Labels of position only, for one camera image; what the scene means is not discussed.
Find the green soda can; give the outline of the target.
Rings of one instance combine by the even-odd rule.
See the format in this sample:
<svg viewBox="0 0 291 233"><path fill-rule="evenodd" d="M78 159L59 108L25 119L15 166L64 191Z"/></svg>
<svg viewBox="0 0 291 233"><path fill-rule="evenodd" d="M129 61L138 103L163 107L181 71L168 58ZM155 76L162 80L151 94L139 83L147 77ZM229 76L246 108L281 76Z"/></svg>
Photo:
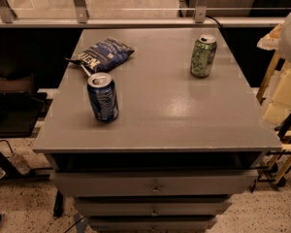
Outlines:
<svg viewBox="0 0 291 233"><path fill-rule="evenodd" d="M217 49L216 38L210 34L202 34L195 42L190 64L190 72L194 77L205 78L210 74Z"/></svg>

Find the blue chip bag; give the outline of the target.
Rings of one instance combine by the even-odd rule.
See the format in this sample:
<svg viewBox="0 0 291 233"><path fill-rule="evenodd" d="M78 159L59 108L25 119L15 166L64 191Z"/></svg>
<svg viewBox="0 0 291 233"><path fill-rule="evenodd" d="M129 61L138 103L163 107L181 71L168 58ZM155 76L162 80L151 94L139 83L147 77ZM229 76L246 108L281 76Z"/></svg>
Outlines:
<svg viewBox="0 0 291 233"><path fill-rule="evenodd" d="M115 38L107 38L68 58L69 62L84 67L90 74L108 73L126 62L134 49Z"/></svg>

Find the middle grey drawer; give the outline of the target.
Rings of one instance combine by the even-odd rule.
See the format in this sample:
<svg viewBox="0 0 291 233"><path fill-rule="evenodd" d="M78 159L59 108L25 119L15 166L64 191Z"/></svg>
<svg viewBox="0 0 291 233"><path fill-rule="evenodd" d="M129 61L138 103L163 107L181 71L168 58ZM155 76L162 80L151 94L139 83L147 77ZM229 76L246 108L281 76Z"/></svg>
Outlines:
<svg viewBox="0 0 291 233"><path fill-rule="evenodd" d="M205 216L221 215L230 206L229 199L76 199L75 207L85 216Z"/></svg>

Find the black chair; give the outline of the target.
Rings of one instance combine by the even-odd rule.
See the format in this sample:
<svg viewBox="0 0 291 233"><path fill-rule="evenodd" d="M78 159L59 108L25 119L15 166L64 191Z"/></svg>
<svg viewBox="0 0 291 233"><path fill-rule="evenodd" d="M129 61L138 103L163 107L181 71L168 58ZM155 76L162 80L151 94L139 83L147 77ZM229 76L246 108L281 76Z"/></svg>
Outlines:
<svg viewBox="0 0 291 233"><path fill-rule="evenodd" d="M0 139L29 137L47 95L38 93L32 76L17 80L0 79ZM0 180L23 176L0 152Z"/></svg>

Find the grey drawer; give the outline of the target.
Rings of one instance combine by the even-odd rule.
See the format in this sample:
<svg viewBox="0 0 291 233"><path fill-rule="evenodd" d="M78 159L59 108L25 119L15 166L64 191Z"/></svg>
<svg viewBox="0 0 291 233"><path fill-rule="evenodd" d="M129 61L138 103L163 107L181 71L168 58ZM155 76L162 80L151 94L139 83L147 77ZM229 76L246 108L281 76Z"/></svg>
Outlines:
<svg viewBox="0 0 291 233"><path fill-rule="evenodd" d="M179 196L242 193L256 170L173 172L52 173L50 180L65 196Z"/></svg>
<svg viewBox="0 0 291 233"><path fill-rule="evenodd" d="M93 230L105 231L176 231L207 230L216 224L215 217L96 217L89 220Z"/></svg>
<svg viewBox="0 0 291 233"><path fill-rule="evenodd" d="M221 215L230 206L229 199L76 199L75 207L85 216L205 216Z"/></svg>

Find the blue soda can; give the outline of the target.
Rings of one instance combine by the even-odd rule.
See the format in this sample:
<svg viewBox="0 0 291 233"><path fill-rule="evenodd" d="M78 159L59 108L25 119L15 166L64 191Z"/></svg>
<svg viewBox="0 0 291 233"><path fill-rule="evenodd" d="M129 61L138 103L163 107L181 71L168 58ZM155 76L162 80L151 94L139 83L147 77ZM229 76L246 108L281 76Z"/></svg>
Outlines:
<svg viewBox="0 0 291 233"><path fill-rule="evenodd" d="M118 116L118 106L113 78L107 73L95 73L88 78L87 91L96 119L114 121Z"/></svg>

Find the grey drawer cabinet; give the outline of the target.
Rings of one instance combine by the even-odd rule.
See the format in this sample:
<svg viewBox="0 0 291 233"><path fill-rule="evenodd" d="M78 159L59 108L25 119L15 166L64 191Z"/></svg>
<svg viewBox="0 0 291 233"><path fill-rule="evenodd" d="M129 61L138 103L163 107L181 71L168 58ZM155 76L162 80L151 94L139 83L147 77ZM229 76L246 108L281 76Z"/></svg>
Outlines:
<svg viewBox="0 0 291 233"><path fill-rule="evenodd" d="M260 118L260 106L225 45L205 79L189 71L198 29L86 30L87 48L116 38L134 49L112 72L119 114L95 119L84 73L66 70L35 141L52 173L256 170L280 142ZM231 199L234 194L72 197L88 200Z"/></svg>

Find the clear plastic bottle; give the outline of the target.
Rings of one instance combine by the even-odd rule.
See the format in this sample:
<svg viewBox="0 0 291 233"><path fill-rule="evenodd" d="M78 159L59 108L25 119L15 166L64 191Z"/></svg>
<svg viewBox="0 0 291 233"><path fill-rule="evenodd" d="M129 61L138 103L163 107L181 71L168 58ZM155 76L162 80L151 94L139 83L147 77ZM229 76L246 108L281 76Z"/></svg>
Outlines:
<svg viewBox="0 0 291 233"><path fill-rule="evenodd" d="M13 153L10 157L10 162L23 176L30 173L28 162L22 155Z"/></svg>

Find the bottom grey drawer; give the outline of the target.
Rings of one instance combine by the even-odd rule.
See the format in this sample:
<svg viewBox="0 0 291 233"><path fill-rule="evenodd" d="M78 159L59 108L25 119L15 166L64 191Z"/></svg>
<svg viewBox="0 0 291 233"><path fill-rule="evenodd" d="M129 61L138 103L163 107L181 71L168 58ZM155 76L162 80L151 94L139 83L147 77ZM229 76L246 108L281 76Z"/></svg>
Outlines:
<svg viewBox="0 0 291 233"><path fill-rule="evenodd" d="M216 224L215 217L96 217L89 220L93 230L105 231L176 231L207 230Z"/></svg>

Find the top grey drawer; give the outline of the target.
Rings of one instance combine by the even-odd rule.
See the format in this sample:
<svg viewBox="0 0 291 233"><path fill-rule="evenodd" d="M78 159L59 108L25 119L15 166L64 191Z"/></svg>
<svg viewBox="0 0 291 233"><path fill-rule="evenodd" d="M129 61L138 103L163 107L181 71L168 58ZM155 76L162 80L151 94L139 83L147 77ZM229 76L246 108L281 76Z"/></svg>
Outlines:
<svg viewBox="0 0 291 233"><path fill-rule="evenodd" d="M52 173L50 180L65 196L179 196L242 193L256 170L173 172Z"/></svg>

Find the metal window rail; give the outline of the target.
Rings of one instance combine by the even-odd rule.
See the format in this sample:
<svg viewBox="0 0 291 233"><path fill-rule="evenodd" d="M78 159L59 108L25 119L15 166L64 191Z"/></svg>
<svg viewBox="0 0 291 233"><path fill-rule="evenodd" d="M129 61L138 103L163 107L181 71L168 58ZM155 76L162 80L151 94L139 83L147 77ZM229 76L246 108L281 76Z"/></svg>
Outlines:
<svg viewBox="0 0 291 233"><path fill-rule="evenodd" d="M185 27L276 27L282 24L283 17L206 17L185 18L107 18L90 19L86 7L76 7L76 17L62 18L26 18L19 19L8 0L0 0L0 28L185 28Z"/></svg>

